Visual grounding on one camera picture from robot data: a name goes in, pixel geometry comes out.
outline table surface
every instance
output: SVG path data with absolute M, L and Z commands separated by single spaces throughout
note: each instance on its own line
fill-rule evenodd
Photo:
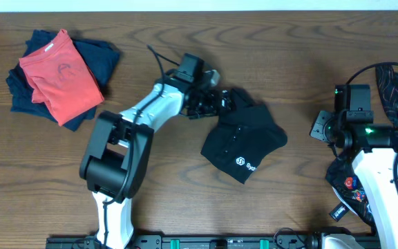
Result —
M 0 248 L 43 248 L 53 234 L 96 231 L 97 210 L 79 178 L 94 121 L 72 132 L 11 113 L 5 83 L 34 29 L 65 28 L 74 38 L 111 42 L 122 56 L 98 110 L 132 107 L 152 88 L 158 65 L 146 44 L 179 60 L 199 55 L 221 87 L 243 87 L 269 107 L 288 144 L 266 156 L 245 185 L 200 155 L 217 118 L 176 117 L 153 139 L 146 178 L 133 199 L 138 229 L 165 234 L 273 234 L 279 228 L 369 227 L 339 203 L 324 179 L 334 157 L 308 136 L 320 110 L 334 108 L 334 85 L 375 62 L 398 62 L 398 12 L 112 12 L 0 14 Z M 375 122 L 387 122 L 373 70 Z

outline white wall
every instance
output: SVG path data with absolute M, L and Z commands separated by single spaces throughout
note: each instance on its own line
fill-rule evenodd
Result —
M 398 10 L 398 0 L 0 0 L 0 12 Z

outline dark blue folded garment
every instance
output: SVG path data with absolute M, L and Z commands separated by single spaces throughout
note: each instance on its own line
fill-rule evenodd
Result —
M 56 37 L 56 33 L 50 33 L 44 30 L 34 30 L 32 38 L 26 41 L 27 50 L 24 56 L 27 56 L 41 47 L 47 45 Z M 73 40 L 75 48 L 81 55 L 82 59 L 91 70 L 99 88 L 104 89 L 113 74 L 113 70 L 119 61 L 120 54 L 113 51 L 110 45 L 105 41 L 96 41 L 90 39 Z M 17 64 L 14 69 L 9 71 L 6 79 L 10 92 L 13 95 L 11 111 L 29 113 L 41 116 L 56 122 L 48 111 L 45 104 L 32 103 L 33 89 L 27 83 L 26 76 L 22 68 Z M 84 119 L 92 119 L 95 117 L 96 107 L 82 113 L 64 124 L 64 127 L 76 131 Z

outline white tag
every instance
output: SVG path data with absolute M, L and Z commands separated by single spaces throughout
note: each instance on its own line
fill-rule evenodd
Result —
M 50 44 L 50 45 L 48 45 L 48 46 L 47 46 L 47 48 L 46 48 L 46 49 L 44 49 L 44 51 L 46 51 L 46 52 L 47 52 L 47 51 L 48 51 L 49 49 L 51 49 L 52 47 L 53 47 L 53 44 Z

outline green clip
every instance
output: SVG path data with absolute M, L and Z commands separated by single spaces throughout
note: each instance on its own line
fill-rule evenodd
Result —
M 180 248 L 179 239 L 170 240 L 170 249 L 179 249 L 179 248 Z
M 260 240 L 260 249 L 269 249 L 269 240 L 261 239 Z

